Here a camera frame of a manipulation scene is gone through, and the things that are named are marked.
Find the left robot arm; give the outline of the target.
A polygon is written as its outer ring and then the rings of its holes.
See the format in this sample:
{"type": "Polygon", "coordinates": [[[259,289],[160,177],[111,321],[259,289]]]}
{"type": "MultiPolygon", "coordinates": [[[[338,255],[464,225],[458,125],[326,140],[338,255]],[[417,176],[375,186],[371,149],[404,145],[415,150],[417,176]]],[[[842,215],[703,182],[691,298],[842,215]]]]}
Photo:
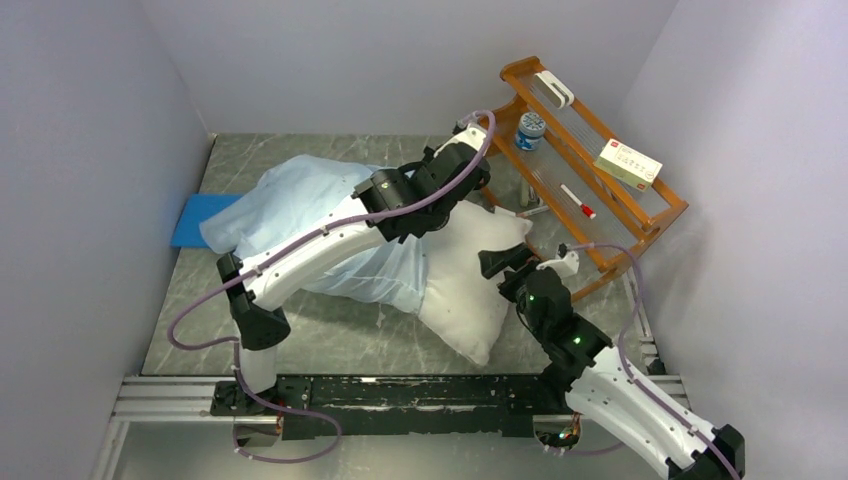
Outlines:
{"type": "Polygon", "coordinates": [[[443,227],[459,201],[488,183],[490,143],[465,131],[427,149],[419,162],[374,172],[306,232],[249,258],[228,253],[218,260],[239,331],[236,400],[242,408],[261,416],[275,406],[277,347],[291,332],[283,303],[360,252],[443,227]]]}

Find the light blue pillowcase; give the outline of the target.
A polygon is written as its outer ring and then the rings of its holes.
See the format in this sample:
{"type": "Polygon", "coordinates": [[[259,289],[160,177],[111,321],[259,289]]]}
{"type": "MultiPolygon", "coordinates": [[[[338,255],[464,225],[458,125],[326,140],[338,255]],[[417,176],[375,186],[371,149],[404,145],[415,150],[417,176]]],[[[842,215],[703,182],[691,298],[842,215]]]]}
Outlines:
{"type": "MultiPolygon", "coordinates": [[[[206,245],[240,258],[262,253],[309,231],[349,197],[377,165],[298,155],[267,170],[256,186],[199,224],[206,245]]],[[[408,237],[363,251],[306,284],[312,293],[388,304],[416,314],[422,306],[427,260],[421,241],[408,237]]]]}

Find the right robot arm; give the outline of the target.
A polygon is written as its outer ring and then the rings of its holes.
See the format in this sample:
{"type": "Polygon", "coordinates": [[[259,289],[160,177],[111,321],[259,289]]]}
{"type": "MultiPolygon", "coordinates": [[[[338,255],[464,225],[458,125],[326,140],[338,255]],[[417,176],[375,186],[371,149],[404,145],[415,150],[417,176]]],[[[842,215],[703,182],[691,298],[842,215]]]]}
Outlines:
{"type": "Polygon", "coordinates": [[[559,246],[543,261],[525,244],[478,254],[481,274],[498,284],[548,356],[539,398],[550,413],[571,409],[595,421],[662,479],[741,479],[745,439],[733,426],[699,417],[638,370],[612,339],[572,305],[566,278],[581,246],[559,246]]]}

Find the white pillow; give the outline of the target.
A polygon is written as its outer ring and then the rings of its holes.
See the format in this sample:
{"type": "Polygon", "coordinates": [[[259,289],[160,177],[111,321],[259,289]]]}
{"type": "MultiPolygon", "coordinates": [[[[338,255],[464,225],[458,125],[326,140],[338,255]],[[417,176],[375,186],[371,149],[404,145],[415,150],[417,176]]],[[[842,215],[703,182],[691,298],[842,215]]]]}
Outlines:
{"type": "Polygon", "coordinates": [[[417,317],[479,367],[489,363],[509,308],[497,289],[504,275],[484,278],[479,253],[519,246],[532,227],[531,220],[503,209],[490,212],[462,201],[442,229],[422,239],[428,272],[417,317]]]}

